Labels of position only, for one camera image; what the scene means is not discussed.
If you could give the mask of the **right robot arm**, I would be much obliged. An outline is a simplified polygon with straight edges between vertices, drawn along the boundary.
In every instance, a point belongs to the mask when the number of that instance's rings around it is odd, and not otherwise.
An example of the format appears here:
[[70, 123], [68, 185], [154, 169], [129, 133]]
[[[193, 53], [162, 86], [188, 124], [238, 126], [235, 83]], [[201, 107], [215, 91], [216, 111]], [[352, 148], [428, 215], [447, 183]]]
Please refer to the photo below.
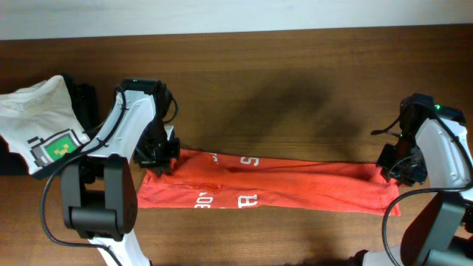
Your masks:
[[[352, 265], [471, 265], [472, 239], [456, 236], [472, 231], [472, 156], [465, 118], [458, 109], [433, 103], [404, 103], [396, 123], [399, 141], [386, 146], [378, 160], [385, 177], [405, 183], [430, 181], [395, 198], [385, 211], [381, 234], [384, 250], [363, 250]], [[404, 232], [401, 244], [387, 241], [387, 215], [401, 200], [417, 194], [433, 198]]]

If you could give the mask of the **orange printed t-shirt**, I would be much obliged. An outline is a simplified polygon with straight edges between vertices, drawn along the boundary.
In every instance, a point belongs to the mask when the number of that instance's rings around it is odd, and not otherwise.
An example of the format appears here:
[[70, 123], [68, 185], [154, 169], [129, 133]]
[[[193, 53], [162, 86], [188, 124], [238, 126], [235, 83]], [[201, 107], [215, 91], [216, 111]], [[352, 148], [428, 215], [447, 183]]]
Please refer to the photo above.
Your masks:
[[382, 215], [399, 195], [372, 163], [331, 163], [183, 149], [168, 174], [148, 170], [139, 208], [261, 206]]

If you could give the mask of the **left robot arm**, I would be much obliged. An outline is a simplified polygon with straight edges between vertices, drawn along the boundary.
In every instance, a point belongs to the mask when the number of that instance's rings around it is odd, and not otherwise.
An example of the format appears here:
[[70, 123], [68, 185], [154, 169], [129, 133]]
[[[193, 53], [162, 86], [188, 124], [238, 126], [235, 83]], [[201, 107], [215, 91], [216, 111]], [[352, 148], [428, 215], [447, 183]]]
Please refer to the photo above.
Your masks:
[[99, 132], [61, 171], [64, 224], [108, 265], [150, 265], [134, 232], [138, 203], [129, 164], [170, 169], [180, 140], [166, 115], [177, 103], [162, 81], [125, 79], [116, 89]]

